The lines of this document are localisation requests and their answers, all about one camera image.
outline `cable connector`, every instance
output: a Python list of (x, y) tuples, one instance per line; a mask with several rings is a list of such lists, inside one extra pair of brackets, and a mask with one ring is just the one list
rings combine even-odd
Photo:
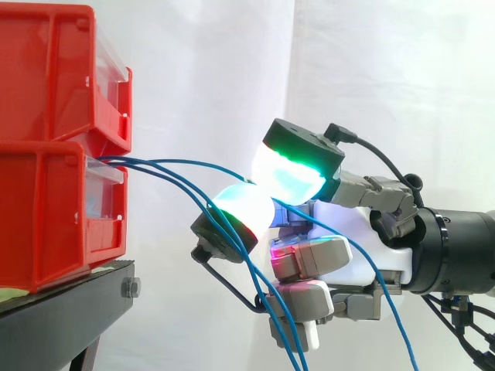
[(203, 246), (198, 245), (191, 251), (191, 257), (200, 264), (208, 263), (208, 260), (212, 257), (212, 253), (203, 249)]
[(477, 350), (476, 356), (474, 357), (474, 364), (483, 371), (494, 371), (495, 355), (492, 352), (482, 353)]
[(338, 145), (341, 141), (344, 143), (356, 143), (357, 134), (349, 129), (343, 128), (337, 124), (330, 124), (323, 133), (323, 136)]

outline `black metal shelf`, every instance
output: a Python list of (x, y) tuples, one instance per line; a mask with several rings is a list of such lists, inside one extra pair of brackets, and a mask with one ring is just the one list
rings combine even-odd
[(71, 370), (91, 370), (100, 335), (133, 303), (126, 291), (134, 262), (105, 267), (110, 269), (0, 303), (2, 371), (59, 371), (72, 360)]

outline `red plastic drawer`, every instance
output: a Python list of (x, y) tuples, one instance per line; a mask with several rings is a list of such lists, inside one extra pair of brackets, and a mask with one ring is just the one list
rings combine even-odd
[(131, 82), (86, 5), (0, 2), (0, 140), (131, 151)]
[(74, 142), (0, 141), (0, 288), (36, 292), (125, 253), (127, 172)]

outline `blue cable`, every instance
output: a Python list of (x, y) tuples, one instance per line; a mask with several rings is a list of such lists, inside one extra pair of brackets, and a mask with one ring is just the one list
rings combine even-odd
[[(287, 205), (278, 199), (274, 199), (274, 201), (276, 203), (278, 203), (280, 206), (285, 207), (291, 213), (299, 215), (302, 218), (308, 220), (309, 222), (312, 222), (312, 223), (316, 224), (317, 226), (321, 226), (322, 228), (332, 232), (333, 234), (343, 236), (343, 234), (341, 234), (339, 231), (327, 226), (326, 224), (316, 220), (315, 218), (312, 218), (309, 215), (304, 214), (303, 212), (297, 210), (295, 207)], [(370, 266), (373, 268), (374, 273), (377, 275), (378, 281), (380, 282), (380, 285), (384, 290), (384, 295), (388, 301), (388, 304), (390, 305), (390, 308), (391, 308), (392, 312), (394, 313), (395, 321), (397, 322), (397, 326), (399, 327), (399, 330), (401, 331), (402, 338), (404, 339), (405, 345), (408, 348), (409, 358), (411, 359), (412, 366), (413, 366), (415, 371), (419, 371), (418, 364), (416, 363), (415, 354), (412, 351), (411, 342), (409, 342), (408, 335), (405, 332), (404, 326), (402, 325), (401, 318), (399, 317), (399, 314), (397, 312), (395, 304), (392, 301), (390, 293), (388, 292), (387, 285), (385, 284), (385, 280), (384, 280), (383, 276), (381, 275), (380, 270), (378, 269), (377, 265), (374, 263), (373, 259), (371, 259), (370, 255), (366, 252), (366, 250), (361, 247), (361, 245), (359, 245), (357, 242), (351, 240), (349, 237), (346, 237), (346, 238), (349, 240), (350, 244), (353, 245), (354, 247), (356, 247), (356, 249), (366, 258), (366, 260), (368, 261)]]
[[(107, 161), (107, 160), (125, 161), (126, 159), (128, 159), (128, 157), (125, 156), (103, 156), (98, 158), (99, 161)], [(203, 166), (205, 168), (215, 168), (216, 170), (225, 172), (228, 175), (232, 175), (233, 177), (241, 180), (242, 182), (246, 182), (246, 179), (242, 175), (239, 175), (228, 168), (224, 168), (223, 166), (211, 164), (209, 162), (182, 160), (182, 159), (173, 159), (173, 158), (162, 158), (162, 159), (149, 160), (149, 161), (154, 162), (155, 164), (187, 164), (187, 165)]]
[[(237, 179), (240, 179), (242, 181), (246, 181), (246, 178), (243, 177), (242, 175), (239, 175), (236, 172), (231, 171), (230, 169), (224, 168), (224, 167), (219, 166), (219, 165), (211, 164), (208, 162), (197, 162), (197, 161), (193, 161), (193, 160), (175, 160), (175, 159), (160, 159), (160, 160), (153, 160), (153, 161), (154, 162), (169, 162), (169, 163), (185, 163), (185, 164), (205, 166), (208, 168), (215, 168), (215, 169), (220, 170), (222, 172), (226, 172), (227, 174), (232, 175), (233, 177), (235, 177)], [(306, 219), (306, 220), (308, 220), (308, 221), (310, 221), (310, 222), (312, 222), (318, 226), (321, 226), (322, 228), (330, 231), (331, 233), (343, 236), (343, 234), (339, 233), (337, 230), (327, 226), (324, 223), (321, 223), (320, 221), (312, 218), (311, 216), (308, 216), (308, 215), (300, 212), (296, 208), (294, 208), (290, 205), (286, 205), (285, 203), (283, 203), (282, 201), (279, 201), (277, 199), (274, 199), (274, 201), (276, 201), (279, 205), (285, 207), (286, 209), (289, 209), (291, 212), (301, 216), (302, 218), (304, 218), (304, 219)], [(402, 325), (402, 322), (401, 322), (401, 318), (397, 312), (397, 309), (394, 305), (394, 302), (391, 299), (390, 293), (388, 292), (387, 286), (385, 284), (383, 276), (381, 275), (380, 270), (378, 269), (377, 265), (374, 263), (373, 259), (370, 257), (370, 255), (366, 252), (366, 250), (364, 248), (362, 248), (358, 243), (356, 243), (352, 239), (350, 239), (348, 237), (347, 237), (347, 239), (364, 256), (364, 258), (368, 261), (370, 266), (373, 268), (375, 274), (377, 275), (377, 279), (380, 282), (380, 285), (382, 286), (382, 288), (384, 289), (384, 295), (387, 299), (388, 304), (391, 307), (392, 313), (394, 314), (395, 321), (397, 322), (399, 330), (402, 334), (402, 338), (404, 339), (405, 345), (408, 349), (408, 354), (409, 354), (409, 358), (411, 359), (411, 364), (412, 364), (414, 370), (418, 371), (419, 368), (418, 368), (418, 364), (416, 363), (416, 360), (415, 360), (415, 355), (414, 355), (414, 352), (412, 350), (411, 342), (409, 341), (409, 338), (405, 332), (404, 326)]]
[(284, 310), (285, 312), (285, 316), (286, 316), (286, 319), (288, 320), (288, 323), (291, 325), (291, 322), (293, 324), (293, 328), (291, 326), (291, 329), (292, 329), (292, 333), (294, 335), (294, 338), (295, 338), (295, 344), (296, 344), (296, 347), (298, 348), (298, 351), (299, 351), (299, 357), (301, 358), (301, 363), (302, 363), (302, 367), (303, 367), (303, 370), (307, 371), (308, 370), (308, 366), (306, 364), (306, 359), (304, 357), (304, 354), (302, 352), (302, 347), (301, 347), (301, 344), (300, 344), (300, 341), (299, 341), (299, 338), (297, 337), (297, 330), (295, 329), (295, 324), (294, 324), (294, 321), (293, 321), (293, 318), (291, 316), (291, 313), (290, 311), (287, 309), (282, 297), (280, 296), (280, 294), (277, 292), (277, 290), (273, 287), (273, 285), (271, 284), (271, 282), (259, 271), (259, 269), (252, 263), (251, 259), (249, 258), (249, 255), (248, 255), (248, 252), (246, 251), (246, 248), (245, 246), (242, 244), (242, 240), (240, 239), (240, 237), (237, 235), (236, 231), (234, 230), (234, 228), (230, 225), (230, 223), (228, 222), (228, 220), (225, 218), (224, 214), (215, 206), (215, 204), (213, 203), (213, 201), (206, 195), (204, 194), (204, 192), (202, 192), (200, 189), (198, 189), (194, 184), (192, 184), (191, 182), (187, 181), (186, 179), (184, 179), (182, 176), (176, 174), (175, 172), (172, 172), (166, 168), (163, 168), (162, 166), (159, 166), (157, 164), (149, 164), (147, 163), (146, 161), (144, 160), (138, 160), (136, 158), (122, 158), (122, 157), (119, 157), (117, 158), (117, 156), (115, 156), (116, 159), (118, 160), (127, 160), (129, 162), (135, 162), (135, 163), (143, 163), (144, 165), (150, 165), (150, 166), (153, 166), (153, 167), (156, 167), (166, 173), (169, 173), (170, 175), (172, 176), (175, 176), (176, 178), (180, 179), (180, 180), (183, 180), (187, 185), (191, 186), (191, 188), (193, 188), (195, 191), (197, 191), (206, 201), (207, 203), (212, 206), (213, 210), (215, 210), (217, 213), (219, 213), (219, 216), (221, 219), (223, 219), (222, 221), (224, 223), (226, 223), (227, 225), (227, 228), (229, 228), (229, 230), (232, 232), (232, 234), (234, 234), (236, 238), (236, 240), (238, 240), (241, 245), (239, 246), (233, 239), (232, 237), (222, 228), (222, 226), (220, 224), (217, 223), (217, 221), (211, 216), (210, 212), (203, 206), (203, 204), (198, 200), (198, 198), (191, 192), (189, 191), (183, 184), (177, 182), (175, 179), (172, 179), (166, 175), (162, 175), (162, 174), (159, 174), (157, 172), (153, 172), (151, 170), (148, 170), (146, 168), (140, 168), (136, 165), (133, 165), (132, 163), (129, 163), (129, 162), (121, 162), (121, 163), (110, 163), (109, 165), (113, 165), (113, 166), (125, 166), (125, 167), (128, 167), (128, 168), (133, 168), (134, 170), (137, 170), (137, 171), (140, 171), (140, 172), (145, 172), (147, 174), (150, 174), (150, 175), (154, 175), (154, 176), (157, 176), (161, 179), (165, 179), (167, 180), (168, 182), (171, 182), (173, 183), (174, 185), (178, 186), (181, 188), (181, 190), (183, 190), (184, 192), (186, 192), (188, 194), (188, 196), (190, 196), (193, 201), (201, 208), (201, 211), (203, 213), (205, 213), (205, 215), (207, 216), (208, 220), (213, 224), (213, 226), (215, 226), (215, 228), (217, 228), (217, 230), (219, 230), (219, 232), (222, 233), (222, 235), (227, 239), (227, 241), (234, 247), (236, 248), (237, 252), (239, 254), (241, 254), (241, 256), (244, 258), (244, 260), (246, 261), (246, 264), (250, 270), (250, 273), (251, 273), (251, 278), (253, 279), (253, 282), (254, 282), (254, 286), (256, 287), (257, 289), (257, 292), (258, 292), (258, 295), (261, 299), (261, 301), (263, 302), (264, 306), (267, 308), (267, 311), (268, 313), (270, 314), (271, 316), (271, 319), (273, 320), (274, 324), (275, 324), (275, 327), (277, 328), (278, 332), (280, 333), (280, 336), (281, 336), (281, 339), (282, 339), (282, 342), (284, 343), (284, 346), (285, 346), (285, 350), (288, 354), (288, 357), (290, 358), (291, 362), (292, 362), (292, 365), (294, 366), (294, 368), (299, 371), (300, 368), (299, 368), (299, 365), (297, 364), (297, 362), (295, 361), (295, 358), (294, 358), (294, 355), (292, 354), (292, 351), (290, 350), (290, 345), (288, 343), (288, 340), (285, 336), (285, 333), (280, 325), (280, 322), (278, 321), (278, 318), (277, 316), (275, 315), (275, 313), (273, 312), (273, 309), (272, 307), (270, 306), (270, 304), (268, 303), (268, 301), (266, 300), (266, 297), (261, 289), (261, 287), (259, 286), (259, 282), (258, 280), (256, 279), (255, 275), (259, 276), (263, 282), (268, 286), (268, 288), (270, 289), (270, 291), (274, 294), (274, 296), (277, 298), (279, 304), (281, 305), (282, 309)]

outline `black cable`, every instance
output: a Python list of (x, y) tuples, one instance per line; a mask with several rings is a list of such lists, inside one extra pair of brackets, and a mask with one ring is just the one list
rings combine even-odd
[(254, 313), (266, 313), (266, 309), (261, 303), (261, 300), (259, 300), (259, 297), (257, 296), (258, 299), (255, 298), (256, 305), (253, 305), (248, 299), (246, 299), (245, 296), (243, 296), (238, 289), (236, 289), (232, 284), (227, 281), (227, 279), (222, 276), (220, 273), (215, 271), (215, 269), (209, 265), (208, 263), (202, 263), (201, 264), (212, 276), (214, 276), (223, 286), (225, 286), (232, 294), (235, 295), (236, 298), (238, 298), (246, 307), (248, 307), (251, 311)]
[(471, 357), (475, 363), (478, 363), (480, 356), (483, 356), (482, 353), (469, 344), (464, 335), (457, 335), (457, 339), (468, 356)]
[(356, 138), (355, 142), (361, 145), (362, 147), (365, 147), (369, 151), (373, 152), (394, 173), (395, 177), (399, 180), (399, 182), (405, 184), (409, 189), (411, 189), (417, 207), (425, 206), (420, 193), (423, 188), (421, 178), (419, 178), (417, 175), (407, 174), (406, 177), (409, 177), (409, 179), (411, 180), (414, 179), (414, 181), (418, 183), (414, 185), (411, 184), (411, 182), (409, 182), (409, 180), (407, 180), (406, 177), (404, 177), (402, 173), (399, 172), (399, 169), (394, 165), (394, 163), (382, 151), (380, 151), (378, 148), (372, 145), (369, 141), (365, 141), (364, 139), (358, 137)]
[[(435, 299), (434, 301), (438, 302), (438, 304), (445, 305), (445, 303), (442, 303), (438, 298), (435, 298), (432, 295), (422, 296), (423, 300), (430, 307), (433, 313), (435, 313), (435, 315), (440, 319), (440, 321), (442, 321), (442, 323), (446, 326), (446, 328), (448, 328), (449, 331), (457, 338), (459, 344), (462, 346), (466, 354), (473, 360), (474, 364), (477, 365), (482, 370), (493, 370), (494, 369), (493, 366), (489, 363), (487, 359), (487, 356), (491, 353), (487, 352), (486, 354), (483, 354), (479, 350), (476, 350), (464, 337), (463, 334), (464, 328), (455, 329), (454, 326), (450, 324), (449, 320), (437, 309), (437, 307), (433, 305), (432, 300), (430, 300), (428, 296), (432, 300)], [(479, 329), (481, 332), (484, 332), (483, 330), (481, 330), (481, 328), (479, 328), (476, 325), (472, 325), (471, 327), (473, 327), (476, 331), (478, 331)]]
[(482, 328), (480, 328), (478, 325), (476, 324), (471, 324), (470, 326), (474, 331), (478, 332), (482, 337), (484, 338), (487, 338), (488, 336), (490, 336), (487, 332), (485, 332)]
[(446, 326), (446, 328), (448, 328), (449, 331), (453, 335), (457, 336), (456, 330), (454, 329), (454, 326), (452, 326), (450, 324), (449, 320), (447, 318), (445, 318), (445, 316), (437, 309), (437, 307), (435, 307), (433, 305), (432, 301), (429, 298), (427, 298), (426, 296), (422, 296), (422, 298), (425, 301), (425, 303), (427, 304), (427, 306), (430, 307), (430, 309), (433, 311), (433, 313), (435, 313), (435, 315), (439, 318), (439, 320), (442, 321), (442, 323)]
[(478, 313), (481, 313), (482, 315), (485, 315), (486, 317), (490, 317), (492, 319), (495, 319), (495, 313), (493, 313), (491, 310), (480, 307), (478, 305), (473, 305), (473, 310), (477, 311)]

